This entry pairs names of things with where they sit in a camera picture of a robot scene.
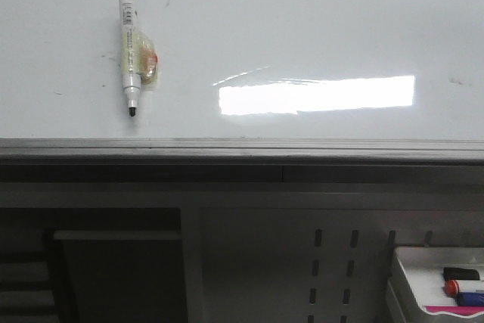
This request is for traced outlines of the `black capped marker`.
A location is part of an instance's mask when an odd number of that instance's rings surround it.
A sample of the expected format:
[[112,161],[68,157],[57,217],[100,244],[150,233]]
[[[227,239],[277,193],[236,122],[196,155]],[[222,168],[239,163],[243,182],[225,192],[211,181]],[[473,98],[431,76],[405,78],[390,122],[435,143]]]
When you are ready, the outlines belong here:
[[475,269],[464,269],[458,267],[444,267],[443,278],[445,281],[480,281],[480,274]]

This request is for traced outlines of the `white taped whiteboard marker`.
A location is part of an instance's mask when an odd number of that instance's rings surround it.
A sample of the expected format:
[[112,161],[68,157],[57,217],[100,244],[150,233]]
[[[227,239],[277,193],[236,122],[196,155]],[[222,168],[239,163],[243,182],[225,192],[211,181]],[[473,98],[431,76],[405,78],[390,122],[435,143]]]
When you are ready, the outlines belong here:
[[130,117],[135,117],[145,88],[158,80],[159,57],[154,42],[140,29],[135,0],[119,0],[120,70]]

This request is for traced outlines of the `white perforated stand panel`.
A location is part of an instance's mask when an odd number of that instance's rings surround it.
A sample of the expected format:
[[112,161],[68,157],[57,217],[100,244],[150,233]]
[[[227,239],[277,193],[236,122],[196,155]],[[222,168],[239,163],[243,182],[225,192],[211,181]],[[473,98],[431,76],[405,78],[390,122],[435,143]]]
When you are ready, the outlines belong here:
[[389,322],[395,248],[483,245],[477,185],[260,185],[187,200],[206,322]]

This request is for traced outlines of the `white whiteboard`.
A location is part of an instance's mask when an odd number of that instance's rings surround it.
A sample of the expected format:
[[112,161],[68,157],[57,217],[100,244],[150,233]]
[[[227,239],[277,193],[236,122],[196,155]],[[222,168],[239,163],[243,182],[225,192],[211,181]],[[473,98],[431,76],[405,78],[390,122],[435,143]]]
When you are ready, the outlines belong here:
[[1,0],[1,157],[483,159],[483,0]]

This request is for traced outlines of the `blue capped marker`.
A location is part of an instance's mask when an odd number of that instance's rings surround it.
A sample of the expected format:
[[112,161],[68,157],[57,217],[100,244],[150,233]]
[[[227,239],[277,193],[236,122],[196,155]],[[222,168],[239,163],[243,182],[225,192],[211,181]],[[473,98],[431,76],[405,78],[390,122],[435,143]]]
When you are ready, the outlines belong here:
[[479,292],[458,293],[456,296],[456,302],[459,306],[484,307],[484,293],[479,293]]

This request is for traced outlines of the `red capped marker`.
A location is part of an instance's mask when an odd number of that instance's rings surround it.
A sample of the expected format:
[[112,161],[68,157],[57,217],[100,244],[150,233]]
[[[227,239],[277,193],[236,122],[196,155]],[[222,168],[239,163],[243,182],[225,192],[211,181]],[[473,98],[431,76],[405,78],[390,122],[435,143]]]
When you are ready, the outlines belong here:
[[456,297],[460,293],[483,293],[484,282],[481,280],[448,280],[443,290],[449,297]]

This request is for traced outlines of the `white plastic marker tray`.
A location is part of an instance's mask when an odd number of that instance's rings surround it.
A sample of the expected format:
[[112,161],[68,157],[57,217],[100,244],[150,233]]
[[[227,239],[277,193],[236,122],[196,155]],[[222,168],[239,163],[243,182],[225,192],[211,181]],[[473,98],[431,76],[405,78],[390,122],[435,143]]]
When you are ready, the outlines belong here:
[[483,276],[481,247],[397,247],[386,289],[394,322],[482,322],[483,311],[451,312],[457,304],[446,295],[443,269],[475,269]]

